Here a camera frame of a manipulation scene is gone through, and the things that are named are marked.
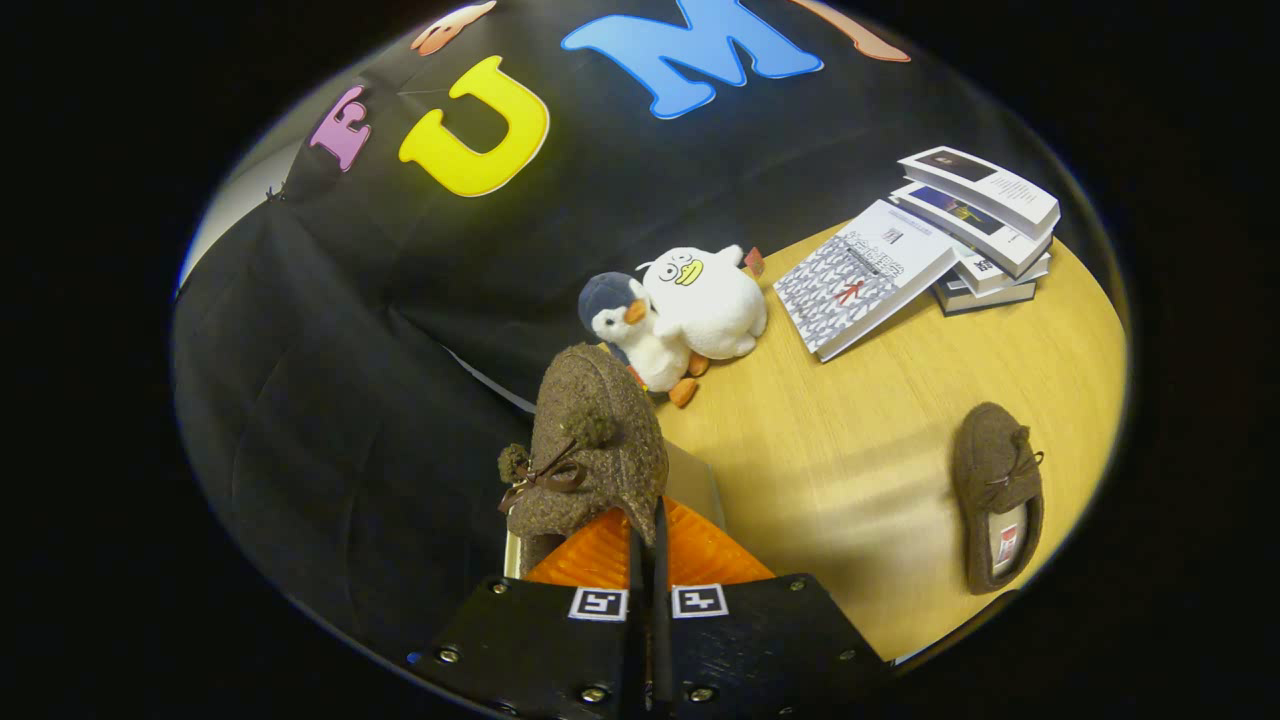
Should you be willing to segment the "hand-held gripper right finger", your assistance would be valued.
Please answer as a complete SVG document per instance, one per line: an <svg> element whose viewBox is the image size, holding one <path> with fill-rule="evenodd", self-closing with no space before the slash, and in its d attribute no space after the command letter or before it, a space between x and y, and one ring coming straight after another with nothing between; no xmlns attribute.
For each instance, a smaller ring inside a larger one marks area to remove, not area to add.
<svg viewBox="0 0 1280 720"><path fill-rule="evenodd" d="M890 679L888 661L812 574L673 584L663 505L655 530L655 719L838 719Z"/></svg>

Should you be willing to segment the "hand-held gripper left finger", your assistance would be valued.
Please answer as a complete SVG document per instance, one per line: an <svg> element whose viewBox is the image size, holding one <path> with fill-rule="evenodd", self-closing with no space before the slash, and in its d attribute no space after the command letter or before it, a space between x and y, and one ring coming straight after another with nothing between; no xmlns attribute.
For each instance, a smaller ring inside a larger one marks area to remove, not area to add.
<svg viewBox="0 0 1280 720"><path fill-rule="evenodd" d="M408 664L415 679L498 719L646 719L652 710L652 564L618 510L571 536L604 530L622 555L622 585L557 585L486 577Z"/></svg>

